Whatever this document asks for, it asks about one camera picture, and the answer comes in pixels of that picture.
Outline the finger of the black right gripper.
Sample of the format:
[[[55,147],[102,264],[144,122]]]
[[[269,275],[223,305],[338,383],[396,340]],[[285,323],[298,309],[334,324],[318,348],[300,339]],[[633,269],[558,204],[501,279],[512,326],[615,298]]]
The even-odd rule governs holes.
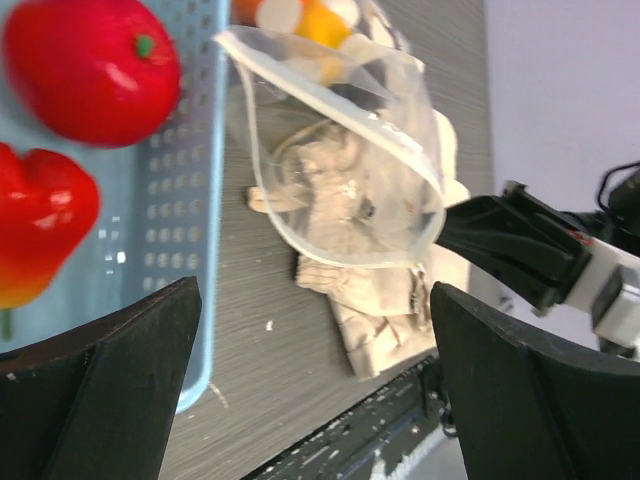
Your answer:
[[[509,181],[500,195],[446,209],[436,240],[513,290],[534,309],[565,302],[592,258],[579,225]]]

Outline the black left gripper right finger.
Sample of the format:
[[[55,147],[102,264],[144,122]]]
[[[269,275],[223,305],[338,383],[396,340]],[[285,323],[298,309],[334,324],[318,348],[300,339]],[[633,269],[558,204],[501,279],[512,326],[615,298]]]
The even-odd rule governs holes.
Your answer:
[[[471,479],[636,479],[639,365],[436,283],[430,308]]]

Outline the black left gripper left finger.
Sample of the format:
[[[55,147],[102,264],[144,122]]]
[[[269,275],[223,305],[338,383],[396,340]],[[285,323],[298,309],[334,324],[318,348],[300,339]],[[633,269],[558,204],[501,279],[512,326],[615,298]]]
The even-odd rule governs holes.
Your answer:
[[[186,277],[2,354],[2,478],[157,478],[201,306]]]

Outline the clear polka dot zip bag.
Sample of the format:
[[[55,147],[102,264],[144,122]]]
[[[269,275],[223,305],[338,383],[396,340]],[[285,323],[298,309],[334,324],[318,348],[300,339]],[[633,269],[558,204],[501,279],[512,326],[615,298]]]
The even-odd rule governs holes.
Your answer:
[[[438,125],[424,66],[376,1],[323,1],[352,34],[294,33],[304,1],[262,1],[215,36],[234,64],[227,125],[258,195],[300,254],[340,267],[412,267],[444,223]]]

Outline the red yellow fake pear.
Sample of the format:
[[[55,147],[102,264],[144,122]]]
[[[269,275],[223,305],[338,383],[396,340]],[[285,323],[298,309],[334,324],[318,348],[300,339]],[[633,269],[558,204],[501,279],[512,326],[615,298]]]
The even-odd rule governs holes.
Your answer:
[[[13,311],[40,296],[95,224],[100,192],[72,158],[1,145],[1,338]]]

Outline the yellow fake lemon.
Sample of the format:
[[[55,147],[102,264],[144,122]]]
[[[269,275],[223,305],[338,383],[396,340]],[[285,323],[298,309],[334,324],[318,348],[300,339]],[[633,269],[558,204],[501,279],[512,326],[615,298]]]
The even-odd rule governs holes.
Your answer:
[[[352,34],[352,30],[323,1],[309,0],[303,2],[300,21],[294,33],[325,47],[338,49]]]

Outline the red fake apple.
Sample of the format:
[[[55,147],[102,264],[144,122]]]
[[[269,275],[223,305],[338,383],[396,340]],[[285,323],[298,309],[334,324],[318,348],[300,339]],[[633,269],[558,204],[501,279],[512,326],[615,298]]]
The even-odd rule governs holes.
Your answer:
[[[19,1],[4,22],[1,51],[23,107],[72,141],[136,144],[179,102],[178,52],[140,1]]]

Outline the orange fake fruit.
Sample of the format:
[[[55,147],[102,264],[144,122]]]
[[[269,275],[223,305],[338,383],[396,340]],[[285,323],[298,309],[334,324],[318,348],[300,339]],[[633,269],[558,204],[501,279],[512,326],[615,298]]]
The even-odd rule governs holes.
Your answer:
[[[232,17],[236,23],[254,26],[261,0],[232,0]]]

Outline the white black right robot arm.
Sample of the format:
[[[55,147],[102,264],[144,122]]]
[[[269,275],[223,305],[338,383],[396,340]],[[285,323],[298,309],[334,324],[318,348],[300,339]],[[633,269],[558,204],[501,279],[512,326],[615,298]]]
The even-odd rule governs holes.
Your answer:
[[[608,170],[594,212],[558,211],[516,181],[499,195],[446,209],[436,244],[470,261],[545,311],[563,304],[593,257],[597,240],[639,254],[639,164]]]

